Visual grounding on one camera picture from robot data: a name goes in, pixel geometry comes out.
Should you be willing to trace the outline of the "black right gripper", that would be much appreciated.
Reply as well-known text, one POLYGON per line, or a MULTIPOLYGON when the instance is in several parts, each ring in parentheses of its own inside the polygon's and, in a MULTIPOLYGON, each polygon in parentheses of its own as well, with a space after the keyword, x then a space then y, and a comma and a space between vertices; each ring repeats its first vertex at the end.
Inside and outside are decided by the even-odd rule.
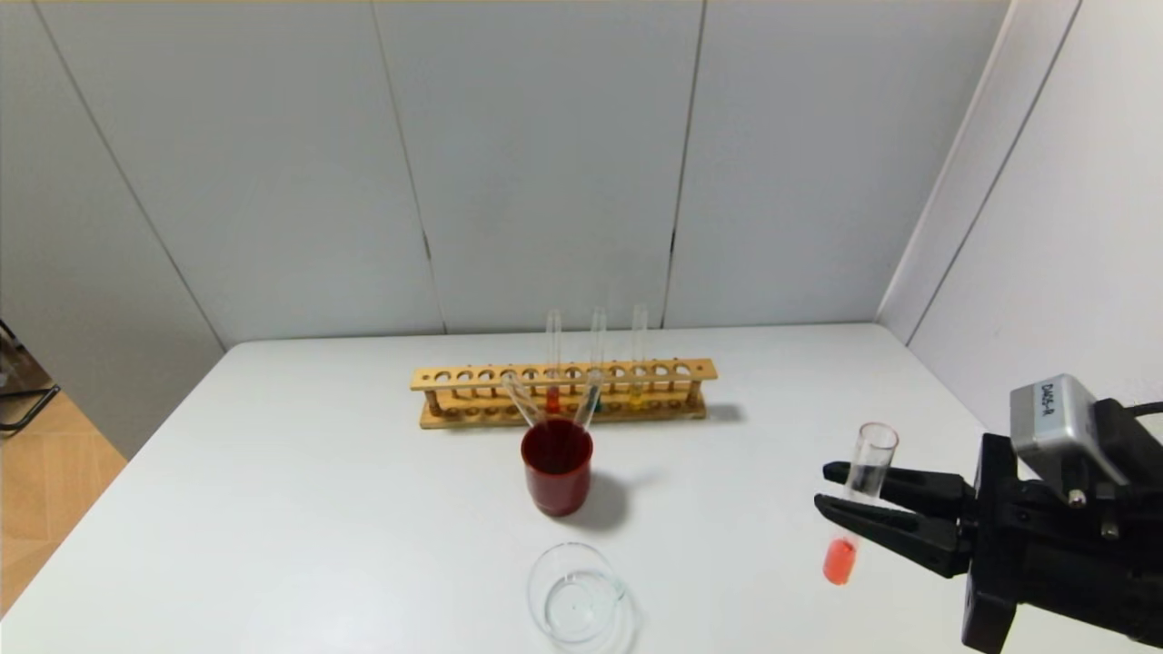
POLYGON ((955 472, 830 462, 822 475, 851 499, 814 496, 832 524, 944 580, 968 574, 969 649, 1003 651, 1023 604, 1160 647, 1160 486, 1110 486, 1070 509, 1043 481, 1018 479, 1009 445, 986 434, 972 546, 959 518, 975 489, 955 472), (877 500, 894 509, 863 504, 877 500))

